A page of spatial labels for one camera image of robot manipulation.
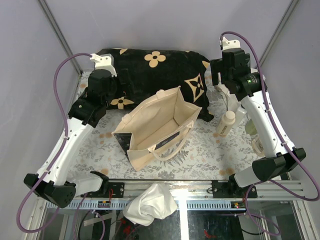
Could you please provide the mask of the beige bottle wooden cap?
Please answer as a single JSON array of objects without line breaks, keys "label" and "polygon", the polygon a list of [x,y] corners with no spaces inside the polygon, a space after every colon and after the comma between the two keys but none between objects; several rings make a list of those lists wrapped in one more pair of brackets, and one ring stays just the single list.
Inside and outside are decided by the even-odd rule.
[{"label": "beige bottle wooden cap", "polygon": [[219,121],[219,124],[216,127],[216,133],[221,136],[226,136],[234,123],[236,122],[236,115],[233,111],[228,110]]}]

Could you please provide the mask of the green liquid bottle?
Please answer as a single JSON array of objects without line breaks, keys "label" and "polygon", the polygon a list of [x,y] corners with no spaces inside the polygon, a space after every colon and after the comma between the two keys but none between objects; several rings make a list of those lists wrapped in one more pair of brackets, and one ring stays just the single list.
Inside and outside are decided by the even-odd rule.
[{"label": "green liquid bottle", "polygon": [[252,119],[250,119],[245,125],[245,131],[250,136],[256,135],[258,133],[255,124]]}]

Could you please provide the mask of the beige canvas tote bag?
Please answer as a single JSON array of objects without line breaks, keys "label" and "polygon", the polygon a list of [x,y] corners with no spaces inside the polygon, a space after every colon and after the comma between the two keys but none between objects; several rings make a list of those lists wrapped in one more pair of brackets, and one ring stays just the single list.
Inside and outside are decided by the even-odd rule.
[{"label": "beige canvas tote bag", "polygon": [[202,108],[187,102],[179,87],[159,90],[122,117],[112,132],[136,171],[165,162],[184,146]]}]

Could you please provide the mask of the white bottle grey cap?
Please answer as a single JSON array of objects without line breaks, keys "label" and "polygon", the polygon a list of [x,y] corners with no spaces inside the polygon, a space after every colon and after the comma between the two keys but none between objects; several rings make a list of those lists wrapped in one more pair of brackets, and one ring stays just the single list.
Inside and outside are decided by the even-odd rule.
[{"label": "white bottle grey cap", "polygon": [[235,129],[235,128],[237,128],[239,126],[239,124],[242,122],[242,120],[246,116],[247,110],[245,108],[243,108],[242,105],[239,105],[237,107],[234,107],[232,109],[232,111],[235,114],[235,122],[234,122],[232,127]]}]

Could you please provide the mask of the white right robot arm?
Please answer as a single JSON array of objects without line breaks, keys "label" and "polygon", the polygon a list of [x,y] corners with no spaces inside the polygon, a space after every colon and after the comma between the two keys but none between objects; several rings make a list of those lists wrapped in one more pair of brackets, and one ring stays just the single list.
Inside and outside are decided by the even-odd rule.
[{"label": "white right robot arm", "polygon": [[249,185],[292,171],[306,157],[306,152],[302,147],[295,147],[276,115],[269,117],[273,106],[267,86],[259,72],[251,71],[250,54],[240,47],[225,49],[221,58],[211,60],[210,67],[212,83],[217,85],[221,81],[247,111],[264,151],[263,158],[230,176],[227,189],[231,196],[237,198]]}]

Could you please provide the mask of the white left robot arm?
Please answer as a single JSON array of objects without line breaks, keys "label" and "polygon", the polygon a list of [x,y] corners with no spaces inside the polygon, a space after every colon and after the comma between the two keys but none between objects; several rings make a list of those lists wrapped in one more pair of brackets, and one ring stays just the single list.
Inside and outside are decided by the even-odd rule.
[{"label": "white left robot arm", "polygon": [[42,167],[36,173],[28,173],[23,180],[38,197],[65,208],[76,196],[93,193],[102,198],[109,193],[109,178],[98,171],[74,178],[67,175],[81,145],[105,116],[117,87],[114,70],[91,72],[87,88],[68,113],[66,132],[62,133]]}]

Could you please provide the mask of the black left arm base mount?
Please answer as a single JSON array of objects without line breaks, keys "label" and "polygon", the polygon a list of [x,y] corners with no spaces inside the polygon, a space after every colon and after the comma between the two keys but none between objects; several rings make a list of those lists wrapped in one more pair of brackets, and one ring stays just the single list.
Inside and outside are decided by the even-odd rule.
[{"label": "black left arm base mount", "polygon": [[75,179],[75,196],[87,198],[123,198],[124,182],[110,182],[109,178],[98,171],[91,171],[87,175],[79,175]]}]

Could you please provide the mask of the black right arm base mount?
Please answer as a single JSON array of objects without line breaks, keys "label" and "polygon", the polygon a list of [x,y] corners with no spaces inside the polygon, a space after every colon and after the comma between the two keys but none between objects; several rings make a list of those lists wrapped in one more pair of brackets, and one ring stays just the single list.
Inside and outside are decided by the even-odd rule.
[{"label": "black right arm base mount", "polygon": [[252,174],[235,173],[228,180],[212,180],[212,195],[215,199],[257,198],[255,185],[260,180]]}]

